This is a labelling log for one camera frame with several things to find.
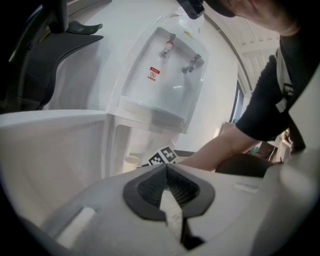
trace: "white cup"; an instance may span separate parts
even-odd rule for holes
[[[128,155],[124,158],[122,173],[128,173],[137,169],[140,159],[136,156]]]

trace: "faucet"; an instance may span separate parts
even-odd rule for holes
[[[170,33],[169,41],[165,43],[164,49],[159,52],[159,56],[161,58],[165,58],[167,56],[167,54],[171,51],[172,47],[174,46],[175,38],[176,38],[176,35]]]
[[[198,59],[201,59],[201,56],[200,56],[199,54],[197,54],[196,56],[194,56],[194,59],[192,59],[192,60],[190,61],[189,66],[184,66],[184,67],[182,68],[182,72],[183,72],[184,74],[186,74],[188,71],[189,71],[189,73],[191,73],[191,72],[194,70],[194,68],[195,68],[195,66],[196,66],[196,62],[197,62]]]

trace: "black shirt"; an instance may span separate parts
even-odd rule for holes
[[[258,79],[250,103],[236,127],[259,141],[269,141],[290,128],[294,145],[302,149],[300,134],[289,116],[289,109],[308,85],[320,61],[319,46],[313,35],[301,30],[293,36],[280,37],[280,48],[292,82],[293,95],[287,98],[284,112],[279,112],[276,104],[284,97],[277,80],[277,60],[269,57]]]

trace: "black sleeve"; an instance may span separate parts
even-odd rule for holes
[[[253,139],[271,140],[289,126],[288,111],[280,113],[276,107],[282,98],[277,80],[277,61],[272,55],[261,72],[248,107],[235,126]]]

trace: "ceiling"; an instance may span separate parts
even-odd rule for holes
[[[224,17],[211,9],[206,3],[204,7],[207,16],[227,36],[243,63],[247,73],[247,76],[242,75],[242,86],[245,93],[248,90],[252,91],[256,87],[269,56],[274,55],[279,47],[279,34],[242,17]]]

